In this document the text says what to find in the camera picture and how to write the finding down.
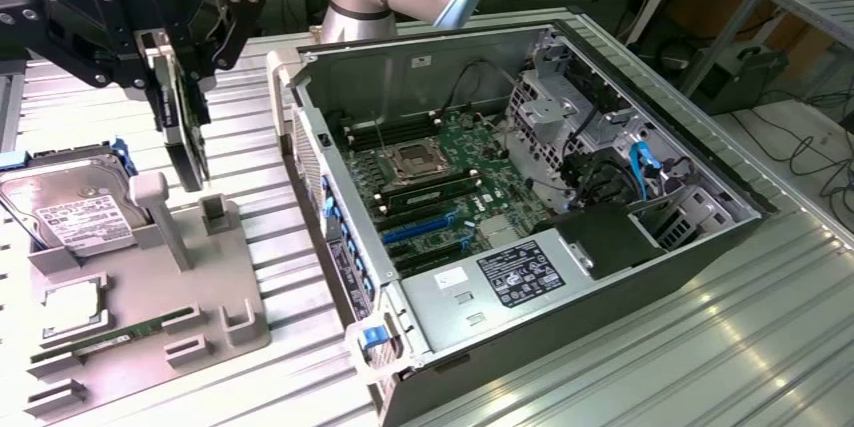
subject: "motherboard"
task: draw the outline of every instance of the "motherboard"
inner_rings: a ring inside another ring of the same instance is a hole
[[[523,238],[550,217],[503,149],[503,129],[451,112],[435,135],[345,154],[403,277]]]

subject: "hard drive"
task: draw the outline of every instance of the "hard drive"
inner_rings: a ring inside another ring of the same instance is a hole
[[[0,163],[0,204],[37,248],[65,246],[87,257],[135,244],[132,229],[151,221],[128,196],[125,152],[104,143]]]

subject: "cpu socket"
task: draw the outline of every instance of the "cpu socket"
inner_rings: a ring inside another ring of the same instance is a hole
[[[403,183],[440,174],[450,168],[442,149],[431,139],[391,147],[391,163],[397,180]]]

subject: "aluminum profile table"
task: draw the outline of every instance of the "aluminum profile table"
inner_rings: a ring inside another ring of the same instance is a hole
[[[780,213],[674,295],[409,425],[850,423],[854,258],[846,245],[854,239],[584,16],[548,10],[486,16],[472,25],[554,18],[566,19],[590,39]],[[412,24],[401,31],[427,29]],[[308,35],[252,41],[236,69],[219,76],[211,94],[213,123],[205,127],[212,189],[240,205],[273,343],[87,412],[61,427],[376,425],[273,152],[263,55],[308,42]],[[177,186],[147,105],[124,100],[117,89],[91,90],[39,62],[31,63],[23,84],[21,117],[12,119],[19,146],[68,145],[104,132],[121,133],[137,166],[161,169]],[[195,198],[179,188],[173,196],[173,207]],[[25,239],[8,223],[0,224],[0,239],[0,271],[8,271],[0,280],[3,333],[20,300],[9,282],[25,268]],[[37,424],[19,413],[15,399],[32,380],[12,372],[11,348],[11,342],[0,344],[0,425],[28,427]]]
[[[702,83],[720,52],[735,39],[744,22],[752,16],[756,5],[762,0],[744,0],[735,11],[735,15],[726,24],[715,39],[707,54],[691,67],[682,84],[682,92],[688,97]],[[770,0],[776,6],[798,16],[814,28],[830,35],[836,42],[849,49],[854,49],[854,0]],[[771,33],[763,28],[756,34],[762,41]]]

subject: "green circuit board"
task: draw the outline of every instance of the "green circuit board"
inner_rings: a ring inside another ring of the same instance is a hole
[[[435,137],[385,145],[384,149],[349,151],[345,154],[351,175],[380,237],[424,222],[424,219],[418,219],[393,228],[381,228],[384,221],[395,219],[395,215],[385,215],[379,211],[379,204],[383,201],[375,199],[375,194],[393,190],[399,186],[396,184],[401,182],[399,163],[395,159],[401,146],[407,148],[415,145],[420,149],[422,144],[430,145],[438,148],[444,156],[443,167],[447,170],[434,176],[411,180],[412,184],[431,177],[443,178],[471,169],[478,171],[478,185],[472,179],[468,179],[471,181],[468,186],[463,186],[471,189],[470,193],[442,200],[440,191],[436,190],[435,198],[423,200],[423,203],[428,204],[426,208],[434,211],[434,215],[427,219],[452,214],[451,225],[385,245],[404,277],[492,249],[490,240],[478,229],[484,220],[503,215],[518,236],[524,237],[534,226],[550,217],[547,207],[527,188],[524,178],[511,161],[500,158],[502,147],[496,137],[500,138],[502,135],[483,122],[475,121],[470,114],[454,112],[444,116],[443,126]]]

